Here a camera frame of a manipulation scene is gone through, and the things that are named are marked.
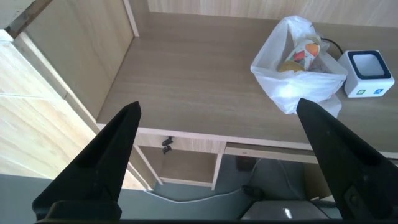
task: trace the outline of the white box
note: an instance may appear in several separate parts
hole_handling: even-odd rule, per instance
[[[382,96],[394,84],[378,50],[348,50],[338,63],[348,71],[344,91],[349,98]]]

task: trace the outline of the desk leg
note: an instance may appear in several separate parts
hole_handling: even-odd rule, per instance
[[[216,159],[216,166],[214,168],[213,184],[211,185],[211,190],[216,189],[217,177],[218,177],[218,172],[220,171],[222,158],[223,158],[223,153],[218,153]]]

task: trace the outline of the wooden board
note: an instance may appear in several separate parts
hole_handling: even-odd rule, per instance
[[[0,42],[0,95],[61,98],[15,48]]]
[[[142,146],[140,149],[164,182],[211,187],[216,155],[179,150],[164,155],[159,148]]]
[[[133,41],[98,123],[141,104],[140,133],[311,149],[297,115],[281,112],[250,64],[278,21],[153,13]],[[398,73],[398,29],[315,24],[346,49],[378,49]],[[338,56],[332,46],[331,54]],[[381,98],[348,99],[338,119],[385,156],[398,158],[398,87]]]
[[[134,35],[139,37],[139,33],[145,28],[149,15],[148,2],[145,0],[123,0],[127,11],[131,10],[129,15],[130,23],[133,26]]]
[[[122,188],[131,190],[146,190],[144,185],[139,182],[138,177],[136,177],[129,170],[126,170],[126,174],[124,175]]]
[[[95,136],[64,100],[0,96],[0,117],[1,157],[49,179]]]
[[[220,171],[222,158],[223,158],[223,153],[217,154],[216,167],[214,168],[213,183],[211,184],[211,190],[216,189],[216,183],[217,183],[218,173]]]
[[[34,0],[1,1],[0,29],[6,28],[16,19]]]
[[[227,143],[225,154],[248,156],[266,159],[278,159],[317,164],[318,160],[312,151],[303,149],[286,149],[279,147],[253,146],[247,144]]]
[[[148,0],[151,12],[398,27],[396,0]]]
[[[100,130],[95,125],[95,119],[83,105],[76,94],[65,83],[64,79],[37,48],[30,37],[21,32],[12,42],[18,52],[36,69],[41,79],[44,79],[63,99],[65,99],[82,120],[95,132]]]
[[[133,37],[123,1],[52,1],[26,32],[96,118]]]
[[[157,134],[137,133],[134,144],[138,146],[163,147],[162,143],[167,138],[168,136]],[[226,145],[226,142],[221,141],[173,136],[172,141],[173,143],[170,144],[172,149],[209,153],[224,153]]]
[[[134,147],[131,149],[129,167],[132,168],[137,173],[137,175],[140,176],[148,190],[155,189],[155,175],[151,172],[145,161],[138,153],[137,149]]]

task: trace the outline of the black power cord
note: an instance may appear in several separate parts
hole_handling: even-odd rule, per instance
[[[332,44],[334,44],[338,48],[338,50],[340,51],[341,54],[344,53],[343,50],[341,49],[341,47],[336,42],[332,41],[331,39],[327,39],[327,38],[323,38],[322,37],[321,40],[325,40],[327,42],[331,42]]]

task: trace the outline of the orange object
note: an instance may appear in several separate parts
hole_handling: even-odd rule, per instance
[[[319,45],[318,44],[306,44],[305,50],[310,52],[314,57],[316,57],[319,53]]]

